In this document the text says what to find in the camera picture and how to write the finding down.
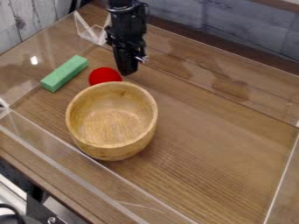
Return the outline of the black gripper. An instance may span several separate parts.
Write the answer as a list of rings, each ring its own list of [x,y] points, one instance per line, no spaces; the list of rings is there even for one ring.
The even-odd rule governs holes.
[[[107,39],[113,48],[116,67],[123,76],[137,70],[137,63],[147,61],[144,35],[148,18],[147,3],[108,3],[111,25]]]

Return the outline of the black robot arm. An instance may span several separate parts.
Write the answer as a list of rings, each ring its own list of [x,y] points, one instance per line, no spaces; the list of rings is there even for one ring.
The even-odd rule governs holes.
[[[145,8],[139,0],[107,0],[111,24],[105,26],[107,43],[112,46],[116,67],[123,76],[137,71],[145,61]]]

